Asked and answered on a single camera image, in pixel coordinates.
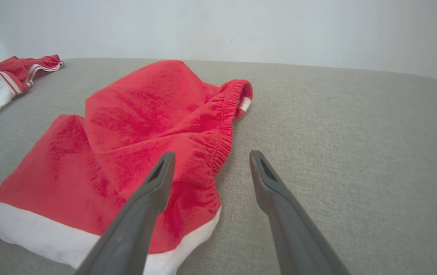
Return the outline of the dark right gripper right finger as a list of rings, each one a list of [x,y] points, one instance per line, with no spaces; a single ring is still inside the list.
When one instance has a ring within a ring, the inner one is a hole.
[[[250,152],[257,204],[269,218],[283,275],[347,275],[348,269],[261,151]]]

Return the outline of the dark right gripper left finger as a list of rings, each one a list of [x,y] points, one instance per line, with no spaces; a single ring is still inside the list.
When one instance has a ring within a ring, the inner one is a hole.
[[[141,275],[156,219],[166,208],[175,153],[158,160],[76,271],[77,275]]]

